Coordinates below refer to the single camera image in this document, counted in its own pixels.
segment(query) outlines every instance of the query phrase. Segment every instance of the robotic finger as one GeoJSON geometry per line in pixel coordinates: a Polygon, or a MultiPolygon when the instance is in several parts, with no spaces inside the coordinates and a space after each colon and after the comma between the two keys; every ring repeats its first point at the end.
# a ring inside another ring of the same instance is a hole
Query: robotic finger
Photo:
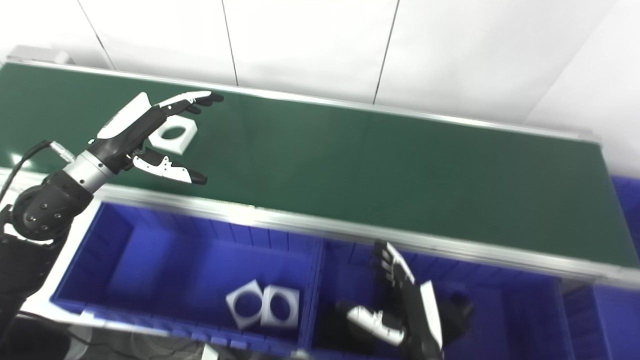
{"type": "Polygon", "coordinates": [[[180,163],[169,161],[167,155],[145,148],[145,152],[133,157],[133,166],[156,176],[182,181],[183,183],[204,185],[207,176],[186,168],[180,163]]]}

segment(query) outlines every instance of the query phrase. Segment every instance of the robotic hand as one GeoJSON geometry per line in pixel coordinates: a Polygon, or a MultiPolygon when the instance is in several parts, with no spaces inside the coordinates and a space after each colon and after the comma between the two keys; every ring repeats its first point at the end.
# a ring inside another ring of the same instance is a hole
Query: robotic hand
{"type": "Polygon", "coordinates": [[[13,207],[7,205],[0,211],[0,340],[25,299],[43,285],[67,239],[73,219],[86,209],[93,193],[110,178],[122,170],[138,167],[186,183],[207,182],[203,174],[172,163],[156,151],[143,151],[142,147],[168,117],[183,111],[199,114],[201,110],[196,105],[211,106],[222,100],[222,95],[211,91],[195,91],[152,106],[142,92],[98,132],[97,138],[78,157],[56,142],[46,143],[69,164],[47,176],[41,185],[22,192],[13,207]],[[6,234],[6,224],[34,241],[6,234]],[[46,240],[53,241],[45,245],[35,242],[46,240]]]}
{"type": "Polygon", "coordinates": [[[376,312],[348,300],[339,301],[337,309],[375,338],[399,347],[407,359],[442,360],[443,346],[468,328],[470,302],[463,295],[453,295],[437,303],[431,281],[416,284],[404,257],[390,243],[376,242],[372,255],[379,261],[376,267],[384,281],[401,299],[401,316],[376,312]]]}

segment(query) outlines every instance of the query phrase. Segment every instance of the black fingertip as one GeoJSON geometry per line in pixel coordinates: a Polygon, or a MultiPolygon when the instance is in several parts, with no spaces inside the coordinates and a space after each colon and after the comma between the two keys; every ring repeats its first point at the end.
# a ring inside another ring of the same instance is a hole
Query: black fingertip
{"type": "Polygon", "coordinates": [[[224,96],[212,92],[211,95],[207,97],[201,97],[199,99],[196,99],[196,104],[202,105],[202,106],[211,106],[213,105],[214,102],[222,102],[224,100],[225,100],[224,96]]]}
{"type": "Polygon", "coordinates": [[[193,170],[189,170],[189,177],[191,178],[191,183],[196,185],[204,185],[208,180],[205,175],[193,170]]]}
{"type": "Polygon", "coordinates": [[[192,114],[198,115],[199,113],[202,112],[202,110],[196,106],[193,105],[189,105],[189,107],[186,108],[186,110],[192,114]]]}

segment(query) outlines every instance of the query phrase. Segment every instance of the black cable wire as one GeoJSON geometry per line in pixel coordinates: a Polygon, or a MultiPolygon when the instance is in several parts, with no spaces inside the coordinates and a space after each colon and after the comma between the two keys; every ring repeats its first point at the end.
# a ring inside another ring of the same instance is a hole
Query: black cable wire
{"type": "Polygon", "coordinates": [[[46,318],[44,316],[40,316],[38,314],[34,314],[34,313],[29,313],[27,311],[22,311],[20,310],[18,312],[19,315],[22,315],[26,318],[30,318],[33,320],[36,320],[40,323],[45,324],[46,326],[52,327],[54,329],[56,329],[57,331],[60,331],[62,333],[64,333],[67,336],[70,336],[71,338],[74,338],[75,340],[77,340],[78,342],[88,346],[88,347],[107,347],[110,349],[110,351],[112,351],[114,354],[122,356],[122,357],[126,357],[127,359],[132,359],[132,360],[154,360],[154,359],[166,359],[169,357],[174,356],[175,354],[177,354],[180,351],[183,351],[184,349],[186,349],[187,347],[197,344],[197,341],[192,341],[190,343],[185,344],[184,346],[173,350],[172,352],[170,352],[169,354],[158,354],[158,355],[153,355],[151,356],[149,359],[142,359],[141,357],[137,357],[134,355],[130,355],[127,354],[125,352],[119,351],[115,348],[113,348],[110,344],[107,343],[93,343],[91,341],[86,341],[85,339],[82,339],[81,337],[79,337],[78,335],[74,334],[73,332],[69,331],[64,325],[57,323],[49,318],[46,318]]]}
{"type": "Polygon", "coordinates": [[[33,157],[35,154],[37,154],[39,151],[41,151],[42,149],[45,149],[47,147],[49,147],[51,144],[50,141],[44,140],[42,142],[40,142],[39,144],[35,145],[34,147],[30,148],[29,150],[27,150],[27,152],[24,153],[22,159],[20,159],[20,161],[18,161],[17,164],[15,164],[15,166],[13,167],[13,169],[11,170],[11,174],[9,174],[9,176],[6,178],[6,181],[4,182],[4,185],[2,187],[2,190],[0,191],[0,202],[2,202],[2,199],[4,198],[4,195],[6,194],[6,192],[9,190],[9,185],[11,185],[13,178],[15,177],[15,175],[18,173],[18,171],[20,170],[20,168],[22,167],[22,165],[31,157],[33,157]]]}

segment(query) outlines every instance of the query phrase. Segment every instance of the blue plastic bin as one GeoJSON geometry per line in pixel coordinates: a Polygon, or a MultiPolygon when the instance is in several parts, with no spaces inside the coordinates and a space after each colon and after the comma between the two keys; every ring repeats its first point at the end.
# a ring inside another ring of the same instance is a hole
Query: blue plastic bin
{"type": "Polygon", "coordinates": [[[575,360],[640,359],[640,291],[594,286],[567,294],[575,360]]]}
{"type": "Polygon", "coordinates": [[[622,176],[612,176],[611,180],[640,258],[640,180],[622,176]]]}
{"type": "MultiPolygon", "coordinates": [[[[277,355],[299,348],[316,359],[400,359],[377,342],[353,349],[327,340],[335,302],[384,309],[388,294],[371,269],[371,246],[103,204],[52,301],[80,313],[277,355]],[[225,295],[257,279],[301,291],[300,326],[239,331],[225,295]]],[[[555,277],[405,252],[437,297],[470,297],[475,314],[447,360],[571,360],[555,277]]]]}
{"type": "Polygon", "coordinates": [[[311,337],[322,239],[103,204],[52,301],[76,313],[290,354],[311,337]],[[225,295],[257,279],[300,290],[300,326],[237,330],[225,295]]]}

